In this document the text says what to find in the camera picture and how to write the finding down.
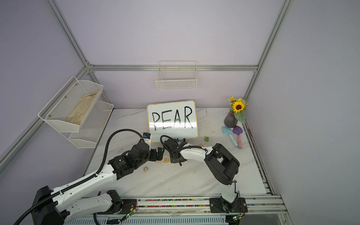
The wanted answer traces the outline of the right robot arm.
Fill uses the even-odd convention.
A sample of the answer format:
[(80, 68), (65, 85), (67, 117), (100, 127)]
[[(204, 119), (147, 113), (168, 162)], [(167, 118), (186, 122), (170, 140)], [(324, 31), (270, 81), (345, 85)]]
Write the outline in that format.
[(234, 179), (239, 171), (240, 162), (222, 144), (202, 147), (180, 142), (165, 135), (160, 138), (164, 137), (167, 140), (161, 140), (160, 143), (168, 151), (171, 163), (180, 165), (188, 160), (205, 163), (215, 179), (227, 187), (227, 190), (221, 194), (222, 201), (233, 204), (240, 198)]

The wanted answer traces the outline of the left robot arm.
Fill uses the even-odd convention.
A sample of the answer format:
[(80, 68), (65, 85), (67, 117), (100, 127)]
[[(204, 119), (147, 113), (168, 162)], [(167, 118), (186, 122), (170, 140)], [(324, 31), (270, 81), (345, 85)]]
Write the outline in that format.
[(89, 214), (116, 214), (134, 209), (136, 203), (125, 203), (116, 190), (109, 190), (95, 197), (86, 197), (96, 189), (132, 174), (146, 162), (162, 159), (165, 149), (151, 149), (150, 133), (135, 132), (140, 137), (138, 143), (131, 150), (107, 160), (111, 140), (121, 132), (125, 132), (125, 129), (115, 131), (108, 138), (98, 170), (54, 189), (42, 187), (37, 191), (32, 206), (15, 224), (21, 224), (28, 215), (31, 215), (35, 225), (63, 225)]

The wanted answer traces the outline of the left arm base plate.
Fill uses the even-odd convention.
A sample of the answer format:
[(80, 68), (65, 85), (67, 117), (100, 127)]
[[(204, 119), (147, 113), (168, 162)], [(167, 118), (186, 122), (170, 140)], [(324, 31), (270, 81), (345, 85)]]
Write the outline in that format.
[(120, 201), (112, 200), (111, 207), (105, 212), (98, 212), (98, 215), (111, 215), (111, 214), (121, 214), (125, 215), (130, 212), (131, 209), (136, 208), (137, 200), (136, 199), (121, 199)]

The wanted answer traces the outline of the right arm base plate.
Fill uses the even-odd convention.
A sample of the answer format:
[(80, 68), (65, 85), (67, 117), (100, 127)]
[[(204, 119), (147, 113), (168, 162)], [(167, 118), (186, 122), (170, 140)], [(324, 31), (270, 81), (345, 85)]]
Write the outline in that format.
[(211, 213), (247, 213), (248, 207), (245, 198), (236, 197), (236, 199), (229, 203), (223, 198), (210, 198)]

